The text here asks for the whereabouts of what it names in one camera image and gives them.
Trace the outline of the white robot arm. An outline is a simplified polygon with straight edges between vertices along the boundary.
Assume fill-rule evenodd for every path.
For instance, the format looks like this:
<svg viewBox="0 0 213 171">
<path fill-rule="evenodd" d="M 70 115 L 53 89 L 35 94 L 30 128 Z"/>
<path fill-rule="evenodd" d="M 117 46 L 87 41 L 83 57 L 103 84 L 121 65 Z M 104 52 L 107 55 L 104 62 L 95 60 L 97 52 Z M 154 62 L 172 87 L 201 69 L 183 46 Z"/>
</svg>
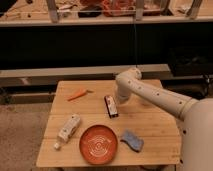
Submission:
<svg viewBox="0 0 213 171">
<path fill-rule="evenodd" d="M 130 68 L 115 77 L 116 98 L 125 103 L 132 93 L 183 122 L 180 171 L 213 171 L 213 98 L 197 100 L 141 81 Z"/>
</svg>

